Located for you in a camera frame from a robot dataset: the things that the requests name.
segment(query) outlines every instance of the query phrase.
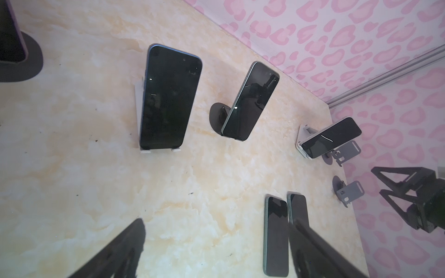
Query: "smartphone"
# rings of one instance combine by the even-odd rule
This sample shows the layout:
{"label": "smartphone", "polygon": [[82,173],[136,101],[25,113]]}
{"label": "smartphone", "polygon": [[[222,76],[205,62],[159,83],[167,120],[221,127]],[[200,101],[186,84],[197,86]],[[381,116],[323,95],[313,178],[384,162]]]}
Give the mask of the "smartphone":
{"label": "smartphone", "polygon": [[347,117],[310,137],[309,140],[301,144],[301,147],[309,157],[316,158],[332,151],[360,134],[361,129],[354,119]]}
{"label": "smartphone", "polygon": [[0,0],[0,63],[18,64],[28,58],[28,50],[9,0]]}
{"label": "smartphone", "polygon": [[263,271],[267,276],[289,274],[289,227],[287,204],[274,196],[266,196],[264,211]]}
{"label": "smartphone", "polygon": [[182,145],[202,62],[195,55],[153,44],[147,53],[139,143],[142,149]]}
{"label": "smartphone", "polygon": [[254,62],[221,128],[222,135],[246,140],[279,81],[278,73]]}
{"label": "smartphone", "polygon": [[287,194],[287,203],[289,207],[289,222],[294,224],[294,220],[298,218],[300,222],[309,225],[306,197],[298,193],[289,192]]}

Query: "metal phone holder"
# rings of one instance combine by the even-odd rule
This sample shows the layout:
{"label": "metal phone holder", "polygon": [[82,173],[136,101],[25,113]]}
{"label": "metal phone holder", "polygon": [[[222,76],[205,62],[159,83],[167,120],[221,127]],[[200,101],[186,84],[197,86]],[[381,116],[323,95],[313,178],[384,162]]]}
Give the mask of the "metal phone holder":
{"label": "metal phone holder", "polygon": [[359,181],[353,181],[352,183],[345,185],[344,181],[340,180],[338,176],[334,176],[332,179],[332,187],[337,198],[343,203],[345,207],[348,207],[352,201],[364,195],[364,190]]}
{"label": "metal phone holder", "polygon": [[[138,135],[141,137],[141,118],[142,118],[142,106],[144,105],[144,80],[134,83],[134,96],[136,98],[136,119],[138,121]],[[179,152],[180,148],[171,149],[172,152]],[[149,149],[143,149],[139,145],[139,151],[141,153],[151,153]]]}
{"label": "metal phone holder", "polygon": [[230,107],[221,102],[214,103],[212,107],[210,107],[210,125],[212,126],[213,130],[221,136],[223,136],[223,134],[221,133],[221,129],[223,128],[224,122],[226,121],[229,112]]}

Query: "marble table surface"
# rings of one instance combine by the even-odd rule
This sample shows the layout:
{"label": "marble table surface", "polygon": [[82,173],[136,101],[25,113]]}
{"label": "marble table surface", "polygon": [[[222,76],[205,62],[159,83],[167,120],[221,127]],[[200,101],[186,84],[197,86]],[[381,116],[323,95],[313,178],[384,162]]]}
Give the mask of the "marble table surface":
{"label": "marble table surface", "polygon": [[[300,124],[332,123],[320,99],[281,73],[248,140],[224,138],[211,105],[233,103],[253,61],[270,64],[187,3],[12,6],[44,67],[0,84],[0,277],[67,277],[136,218],[139,277],[262,277],[264,197],[287,191],[306,196],[311,227],[368,273],[353,209],[332,190],[343,169],[295,149]],[[203,61],[180,152],[139,153],[134,83],[152,43]]]}

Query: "phone stand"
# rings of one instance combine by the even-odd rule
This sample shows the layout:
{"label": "phone stand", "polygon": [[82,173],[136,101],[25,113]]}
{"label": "phone stand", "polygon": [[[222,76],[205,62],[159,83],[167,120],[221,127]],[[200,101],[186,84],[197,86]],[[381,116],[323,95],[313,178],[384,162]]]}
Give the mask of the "phone stand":
{"label": "phone stand", "polygon": [[[134,96],[136,99],[136,119],[138,121],[138,135],[141,137],[141,117],[142,117],[142,105],[144,102],[144,80],[137,81],[134,83]],[[180,148],[171,149],[172,152],[179,152]],[[139,151],[141,153],[151,153],[149,149],[143,149],[139,145]]]}
{"label": "phone stand", "polygon": [[213,130],[221,136],[223,136],[221,129],[223,128],[229,112],[230,107],[220,102],[214,103],[212,107],[210,107],[210,125],[212,126]]}
{"label": "phone stand", "polygon": [[23,33],[28,49],[28,58],[18,64],[0,63],[0,82],[19,82],[33,78],[43,68],[43,54],[39,44],[30,35]]}
{"label": "phone stand", "polygon": [[300,125],[300,128],[298,129],[297,142],[295,144],[295,147],[301,155],[310,160],[312,160],[312,158],[304,151],[304,149],[301,147],[301,144],[306,142],[313,135],[317,134],[317,132],[318,130],[313,129],[308,125]]}
{"label": "phone stand", "polygon": [[352,183],[345,185],[344,181],[340,180],[338,176],[334,176],[332,179],[332,187],[337,198],[345,207],[348,207],[348,204],[364,195],[363,187],[359,181],[353,181]]}

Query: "pink spots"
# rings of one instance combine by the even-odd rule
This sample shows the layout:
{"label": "pink spots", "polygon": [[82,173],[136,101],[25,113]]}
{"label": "pink spots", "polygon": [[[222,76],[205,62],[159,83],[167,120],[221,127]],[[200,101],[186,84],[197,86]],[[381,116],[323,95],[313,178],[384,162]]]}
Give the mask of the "pink spots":
{"label": "pink spots", "polygon": [[365,172],[361,176],[354,177],[355,181],[359,181],[366,194],[371,197],[379,195],[380,188],[377,184],[377,178],[371,172]]}
{"label": "pink spots", "polygon": [[405,56],[399,59],[395,59],[391,62],[389,62],[388,64],[385,65],[385,68],[387,70],[393,70],[397,67],[400,67],[401,65],[403,65],[404,63],[409,61],[409,56]]}
{"label": "pink spots", "polygon": [[425,153],[422,146],[420,146],[420,144],[417,144],[416,146],[403,148],[400,152],[397,153],[397,157],[406,160],[411,164],[417,164],[425,159]]}
{"label": "pink spots", "polygon": [[394,47],[391,47],[388,50],[384,50],[384,51],[377,53],[372,60],[376,64],[382,64],[382,63],[389,62],[397,54],[399,54],[401,49],[402,49],[402,47],[400,45],[396,45]]}
{"label": "pink spots", "polygon": [[418,50],[419,48],[422,48],[429,44],[432,40],[433,36],[429,36],[427,38],[425,38],[425,36],[418,36],[408,43],[406,49],[409,51]]}
{"label": "pink spots", "polygon": [[316,96],[316,97],[320,97],[324,94],[325,88],[320,88],[316,91],[312,91],[312,93]]}
{"label": "pink spots", "polygon": [[354,36],[355,30],[356,27],[354,25],[343,27],[334,35],[329,47],[339,47],[350,44],[356,38],[356,36]]}
{"label": "pink spots", "polygon": [[263,11],[271,17],[280,16],[285,10],[286,0],[269,0],[269,3],[263,8]]}
{"label": "pink spots", "polygon": [[367,118],[368,117],[368,112],[367,111],[358,112],[357,113],[357,117]]}
{"label": "pink spots", "polygon": [[423,105],[432,106],[434,108],[445,107],[445,91],[430,94],[423,101]]}
{"label": "pink spots", "polygon": [[361,150],[360,156],[364,159],[372,158],[377,154],[377,149],[371,144],[364,144]]}
{"label": "pink spots", "polygon": [[403,4],[405,1],[406,0],[383,0],[383,4],[385,4],[387,8],[394,8]]}
{"label": "pink spots", "polygon": [[445,85],[445,68],[433,68],[415,82],[417,87],[425,89],[438,89]]}
{"label": "pink spots", "polygon": [[295,61],[298,57],[298,51],[294,51],[292,52],[292,54],[289,56],[289,59],[291,59],[292,61]]}
{"label": "pink spots", "polygon": [[376,236],[376,238],[383,244],[386,243],[386,236],[382,231],[374,231],[373,234]]}
{"label": "pink spots", "polygon": [[439,142],[445,142],[445,125],[436,127],[429,135],[428,138],[436,139]]}
{"label": "pink spots", "polygon": [[354,89],[355,87],[362,85],[364,80],[365,80],[364,77],[360,77],[357,80],[350,80],[350,81],[346,82],[344,84],[344,86],[348,89]]}
{"label": "pink spots", "polygon": [[283,73],[289,75],[289,74],[293,73],[294,71],[295,71],[295,66],[288,66],[287,68],[285,68],[283,70]]}
{"label": "pink spots", "polygon": [[368,164],[370,169],[379,166],[379,167],[394,167],[394,159],[390,153],[382,154],[376,158],[375,162],[371,162]]}
{"label": "pink spots", "polygon": [[344,64],[348,67],[348,68],[358,68],[362,65],[362,62],[368,60],[369,58],[372,57],[372,53],[368,52],[365,53],[363,55],[357,55],[351,59],[348,59],[344,62]]}
{"label": "pink spots", "polygon": [[235,20],[240,21],[246,16],[243,0],[224,0],[224,8]]}
{"label": "pink spots", "polygon": [[381,105],[382,103],[385,103],[385,101],[388,98],[383,96],[381,93],[377,93],[377,94],[373,94],[369,100],[368,100],[368,104],[370,106],[378,106]]}
{"label": "pink spots", "polygon": [[317,25],[309,25],[309,26],[301,28],[297,32],[298,43],[303,44],[307,40],[309,40],[312,37],[312,35],[314,34],[316,29],[317,29]]}
{"label": "pink spots", "polygon": [[278,31],[270,35],[270,39],[278,45],[286,45],[289,42],[288,36],[292,35],[297,27],[295,24],[287,26],[285,29],[280,28]]}
{"label": "pink spots", "polygon": [[346,12],[352,9],[359,0],[332,0],[332,10],[334,12]]}
{"label": "pink spots", "polygon": [[382,212],[379,215],[379,220],[384,222],[388,229],[394,232],[399,232],[403,228],[403,220],[398,214],[393,212]]}
{"label": "pink spots", "polygon": [[250,31],[258,37],[265,39],[271,34],[272,27],[267,21],[255,20],[250,25]]}
{"label": "pink spots", "polygon": [[402,89],[398,94],[398,98],[394,101],[398,105],[405,105],[416,99],[417,93],[411,89]]}
{"label": "pink spots", "polygon": [[326,86],[332,86],[335,83],[337,83],[337,80],[329,80],[329,81],[326,82]]}
{"label": "pink spots", "polygon": [[333,54],[327,54],[323,59],[321,59],[321,63],[325,66],[334,66],[340,63],[341,59],[344,57],[344,50],[339,49],[335,51]]}
{"label": "pink spots", "polygon": [[324,8],[329,0],[311,0],[298,8],[296,13],[302,20],[313,22],[318,17],[318,10]]}
{"label": "pink spots", "polygon": [[426,119],[425,110],[421,107],[417,107],[413,110],[409,110],[402,114],[400,122],[408,125],[418,125]]}
{"label": "pink spots", "polygon": [[394,32],[391,36],[389,36],[387,43],[391,44],[393,42],[402,42],[409,39],[414,32],[416,31],[416,27],[414,26],[414,22],[403,27],[401,30]]}
{"label": "pink spots", "polygon": [[309,72],[313,69],[315,69],[315,58],[314,57],[308,57],[305,58],[303,61],[301,61],[298,66],[297,66],[297,73],[305,73],[305,72]]}
{"label": "pink spots", "polygon": [[354,206],[354,210],[365,210],[368,206],[366,201],[363,199],[356,199],[352,201],[352,205]]}
{"label": "pink spots", "polygon": [[376,134],[377,130],[379,129],[378,125],[375,124],[370,124],[370,123],[364,123],[359,125],[362,134],[361,137],[364,141],[367,141],[371,138],[374,137],[374,135]]}
{"label": "pink spots", "polygon": [[354,111],[352,110],[351,106],[345,106],[343,107],[343,109],[341,109],[339,112],[337,112],[337,114],[335,114],[335,117],[339,120],[346,118],[346,117],[351,117],[354,114]]}
{"label": "pink spots", "polygon": [[378,0],[369,0],[359,6],[354,12],[350,13],[348,17],[355,23],[360,23],[372,16],[374,8],[379,3]]}
{"label": "pink spots", "polygon": [[426,132],[424,129],[412,129],[412,130],[408,131],[408,134],[412,135],[412,136],[423,138],[423,137],[425,137]]}
{"label": "pink spots", "polygon": [[323,27],[323,31],[325,31],[326,33],[329,33],[330,31],[332,31],[335,21],[336,21],[335,19],[332,19],[328,23],[326,23],[326,25]]}
{"label": "pink spots", "polygon": [[438,0],[431,4],[426,10],[417,13],[417,17],[422,22],[431,21],[439,17],[445,10],[445,1]]}
{"label": "pink spots", "polygon": [[238,30],[238,24],[236,22],[232,22],[229,25],[221,24],[220,27],[232,35],[235,33],[236,30]]}
{"label": "pink spots", "polygon": [[314,42],[313,40],[310,41],[304,49],[315,56],[320,56],[323,54],[325,44],[328,42],[327,36],[322,36],[318,39],[317,42]]}
{"label": "pink spots", "polygon": [[396,256],[410,265],[421,265],[429,259],[430,255],[411,239],[399,236],[396,237],[397,246],[394,247]]}
{"label": "pink spots", "polygon": [[329,76],[331,76],[333,73],[334,73],[334,71],[330,69],[330,70],[328,70],[328,71],[325,72],[325,73],[318,73],[318,74],[316,74],[316,75],[314,75],[314,76],[311,76],[311,79],[312,79],[314,82],[317,82],[317,83],[323,83],[323,82],[326,81],[326,78],[329,77]]}
{"label": "pink spots", "polygon": [[364,30],[365,32],[371,32],[371,31],[374,30],[374,28],[377,27],[378,25],[379,25],[378,22],[376,22],[376,23],[372,23],[372,22],[370,21],[370,22],[367,22],[367,23],[364,25],[363,30]]}
{"label": "pink spots", "polygon": [[377,218],[372,214],[360,214],[357,216],[357,223],[362,225],[368,230],[374,229]]}
{"label": "pink spots", "polygon": [[370,68],[366,69],[366,70],[363,72],[363,75],[368,75],[368,74],[370,74],[371,71],[373,71],[373,70],[374,70],[374,67],[370,67]]}
{"label": "pink spots", "polygon": [[403,20],[403,17],[394,18],[388,21],[385,21],[382,23],[379,28],[377,29],[377,38],[381,38],[383,36],[388,35],[392,31],[394,31],[400,24],[400,22]]}
{"label": "pink spots", "polygon": [[435,229],[430,234],[423,230],[411,229],[411,235],[414,239],[427,241],[436,247],[445,247],[445,235],[440,229]]}
{"label": "pink spots", "polygon": [[417,5],[417,3],[419,1],[420,0],[412,0],[411,2],[406,4],[402,9],[402,14],[403,15],[409,14],[414,9],[414,7]]}
{"label": "pink spots", "polygon": [[350,72],[342,73],[342,75],[340,75],[340,82],[343,82],[343,81],[346,81],[348,79],[353,78],[356,73],[357,73],[356,70],[352,70]]}
{"label": "pink spots", "polygon": [[345,163],[343,164],[343,167],[344,167],[344,175],[346,177],[351,177],[352,173],[356,170],[355,165],[352,163]]}
{"label": "pink spots", "polygon": [[398,129],[390,129],[385,134],[377,136],[377,143],[387,148],[397,148],[403,142],[403,134]]}
{"label": "pink spots", "polygon": [[392,106],[385,105],[380,107],[378,113],[371,115],[371,119],[379,121],[385,125],[392,125],[394,123],[394,112],[392,111]]}
{"label": "pink spots", "polygon": [[358,54],[358,53],[363,52],[366,49],[370,48],[371,45],[372,45],[372,40],[368,40],[368,41],[359,40],[351,46],[351,53]]}
{"label": "pink spots", "polygon": [[278,53],[276,56],[272,56],[269,62],[275,67],[281,66],[286,60],[286,54],[284,52]]}
{"label": "pink spots", "polygon": [[380,265],[387,267],[389,269],[400,270],[399,261],[393,252],[389,251],[386,248],[378,248],[377,251],[373,254],[375,261],[377,261]]}

